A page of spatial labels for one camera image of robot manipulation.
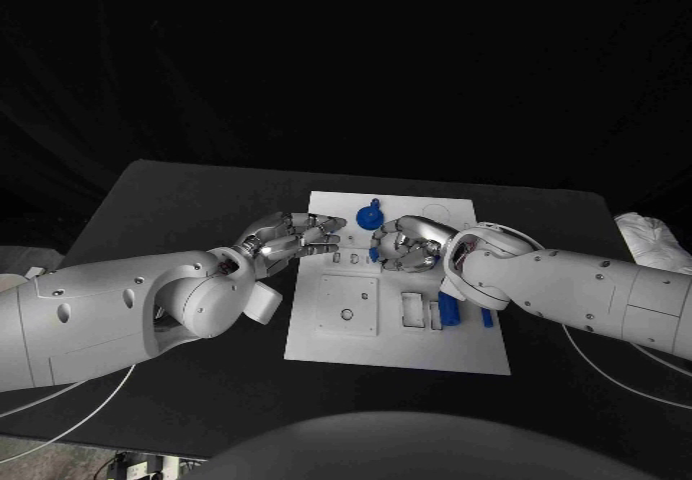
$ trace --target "metallic robot hand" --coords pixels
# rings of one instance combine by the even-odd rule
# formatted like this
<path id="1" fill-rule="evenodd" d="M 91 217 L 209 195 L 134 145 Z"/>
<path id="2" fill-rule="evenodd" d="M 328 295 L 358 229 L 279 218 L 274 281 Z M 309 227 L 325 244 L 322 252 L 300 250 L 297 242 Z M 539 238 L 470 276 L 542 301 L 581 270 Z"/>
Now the metallic robot hand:
<path id="1" fill-rule="evenodd" d="M 266 278 L 291 258 L 336 252 L 340 238 L 332 233 L 345 226 L 339 217 L 277 212 L 253 223 L 232 248 L 251 260 L 255 278 Z"/>
<path id="2" fill-rule="evenodd" d="M 387 222 L 372 234 L 371 248 L 378 249 L 385 270 L 424 272 L 444 256 L 459 231 L 426 217 L 407 215 Z"/>

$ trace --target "black table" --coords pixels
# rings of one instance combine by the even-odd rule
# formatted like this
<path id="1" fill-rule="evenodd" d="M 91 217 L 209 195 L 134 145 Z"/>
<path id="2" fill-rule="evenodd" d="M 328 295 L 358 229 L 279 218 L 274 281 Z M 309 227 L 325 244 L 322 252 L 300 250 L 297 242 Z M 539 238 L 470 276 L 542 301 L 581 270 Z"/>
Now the black table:
<path id="1" fill-rule="evenodd" d="M 548 248 L 632 260 L 606 202 L 591 193 L 139 161 L 64 266 L 228 246 L 266 213 L 306 211 L 312 190 L 469 198 L 479 220 L 522 230 Z M 123 391 L 67 437 L 69 442 L 206 458 L 297 421 L 353 411 L 411 410 L 522 426 L 661 476 L 686 475 L 692 411 L 610 383 L 578 356 L 563 327 L 516 306 L 501 313 L 511 377 L 284 360 L 296 274 L 293 265 L 267 281 L 284 294 L 270 325 L 242 317 L 221 337 L 139 365 Z M 574 337 L 625 383 L 692 404 L 691 379 L 627 343 L 581 331 Z M 101 403 L 123 375 L 90 381 L 0 420 L 0 433 L 51 438 Z M 56 390 L 7 392 L 0 408 Z"/>

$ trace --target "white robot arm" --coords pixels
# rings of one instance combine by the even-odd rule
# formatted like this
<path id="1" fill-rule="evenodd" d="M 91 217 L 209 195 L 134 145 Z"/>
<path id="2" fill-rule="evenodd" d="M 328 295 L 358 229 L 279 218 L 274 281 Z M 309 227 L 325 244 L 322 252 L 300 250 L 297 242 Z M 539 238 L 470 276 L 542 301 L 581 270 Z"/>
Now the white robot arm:
<path id="1" fill-rule="evenodd" d="M 215 337 L 241 313 L 266 324 L 281 295 L 257 280 L 336 252 L 345 225 L 277 213 L 231 248 L 80 265 L 0 292 L 0 391 L 106 375 Z"/>
<path id="2" fill-rule="evenodd" d="M 513 301 L 542 318 L 692 360 L 688 275 L 532 247 L 493 224 L 459 232 L 413 216 L 381 227 L 371 247 L 390 270 L 426 271 L 439 259 L 441 291 L 459 300 L 493 310 Z"/>

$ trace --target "blue object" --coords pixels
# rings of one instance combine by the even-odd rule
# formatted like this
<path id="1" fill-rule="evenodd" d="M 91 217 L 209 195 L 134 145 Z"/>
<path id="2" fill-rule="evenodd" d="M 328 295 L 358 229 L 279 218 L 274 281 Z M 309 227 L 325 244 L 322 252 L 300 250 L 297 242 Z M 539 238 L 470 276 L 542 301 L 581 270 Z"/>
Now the blue object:
<path id="1" fill-rule="evenodd" d="M 372 199 L 371 206 L 364 207 L 358 211 L 356 222 L 361 225 L 361 228 L 366 230 L 377 230 L 385 223 L 385 215 L 379 209 L 379 200 Z"/>
<path id="2" fill-rule="evenodd" d="M 480 312 L 483 313 L 483 326 L 486 328 L 493 328 L 493 314 L 488 308 L 482 308 Z"/>
<path id="3" fill-rule="evenodd" d="M 443 325 L 453 327 L 462 323 L 462 318 L 459 316 L 459 304 L 457 299 L 440 292 L 437 296 L 439 307 L 440 307 L 440 320 Z"/>

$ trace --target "floor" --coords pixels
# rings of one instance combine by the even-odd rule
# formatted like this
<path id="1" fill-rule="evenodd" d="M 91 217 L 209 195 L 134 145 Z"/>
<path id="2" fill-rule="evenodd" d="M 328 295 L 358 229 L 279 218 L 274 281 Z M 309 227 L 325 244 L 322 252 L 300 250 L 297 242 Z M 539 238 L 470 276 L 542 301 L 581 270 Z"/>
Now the floor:
<path id="1" fill-rule="evenodd" d="M 42 442 L 0 437 L 0 460 L 35 448 Z M 54 444 L 36 453 L 0 464 L 0 480 L 87 480 L 116 451 Z M 106 468 L 98 476 L 106 479 Z"/>

